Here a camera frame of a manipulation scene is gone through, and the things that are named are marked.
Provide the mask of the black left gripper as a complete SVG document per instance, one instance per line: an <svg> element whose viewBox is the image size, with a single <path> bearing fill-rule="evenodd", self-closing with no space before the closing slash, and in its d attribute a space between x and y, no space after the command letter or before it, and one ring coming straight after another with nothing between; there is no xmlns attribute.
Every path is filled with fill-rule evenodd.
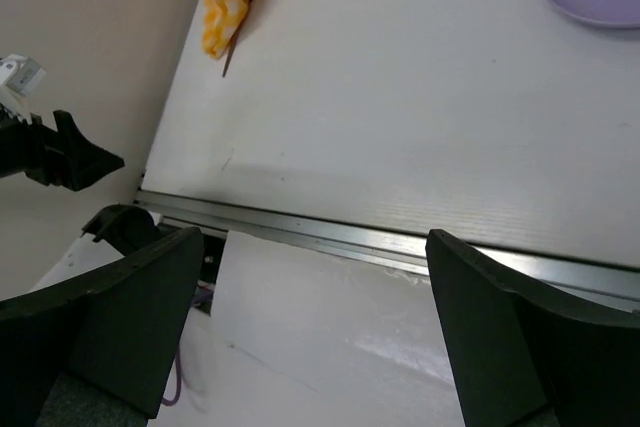
<svg viewBox="0 0 640 427"><path fill-rule="evenodd" d="M37 115L28 123L1 105L2 178L24 173L42 185L78 192L124 167L121 157L87 140L69 112L53 116L55 130Z"/></svg>

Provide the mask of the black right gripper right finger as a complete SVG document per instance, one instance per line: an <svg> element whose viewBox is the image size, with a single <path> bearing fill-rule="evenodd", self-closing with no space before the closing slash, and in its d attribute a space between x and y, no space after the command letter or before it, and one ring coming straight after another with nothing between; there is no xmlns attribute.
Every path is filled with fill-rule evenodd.
<svg viewBox="0 0 640 427"><path fill-rule="evenodd" d="M639 315L585 300L433 229L426 257L468 426L636 426Z"/></svg>

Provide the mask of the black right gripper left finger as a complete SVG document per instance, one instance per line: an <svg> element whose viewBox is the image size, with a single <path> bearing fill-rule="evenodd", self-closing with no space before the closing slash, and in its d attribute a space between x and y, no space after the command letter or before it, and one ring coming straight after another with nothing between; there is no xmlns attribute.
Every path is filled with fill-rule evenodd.
<svg viewBox="0 0 640 427"><path fill-rule="evenodd" d="M204 239L176 231L1 303L4 426L145 426L159 412Z"/></svg>

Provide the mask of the copper fork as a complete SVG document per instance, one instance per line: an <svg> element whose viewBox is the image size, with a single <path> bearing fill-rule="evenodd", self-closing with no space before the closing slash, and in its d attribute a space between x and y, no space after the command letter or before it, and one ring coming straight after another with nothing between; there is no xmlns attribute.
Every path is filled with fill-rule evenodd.
<svg viewBox="0 0 640 427"><path fill-rule="evenodd" d="M250 11L250 8L251 8L251 5L252 5L253 1L254 0L248 0L248 8L247 8L247 12L245 14L245 17L240 22L238 28L236 29L235 33L233 34L233 36L232 36L232 38L230 40L230 43L229 43L229 46L228 46L228 49L227 49L227 55L226 55L223 71L222 71L222 77L223 78L225 78L226 75L227 75L227 72L228 72L228 69L230 67L233 54L234 54L236 46L237 46L237 42L239 40L242 28L244 27L244 24L245 24L246 20L248 19L249 11Z"/></svg>

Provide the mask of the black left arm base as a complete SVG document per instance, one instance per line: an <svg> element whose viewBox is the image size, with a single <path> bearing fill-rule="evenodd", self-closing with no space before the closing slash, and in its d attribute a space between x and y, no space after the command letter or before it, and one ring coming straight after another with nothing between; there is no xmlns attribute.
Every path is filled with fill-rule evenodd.
<svg viewBox="0 0 640 427"><path fill-rule="evenodd" d="M101 209L82 229L104 241L123 256L160 240L161 231L151 214L137 206L114 204Z"/></svg>

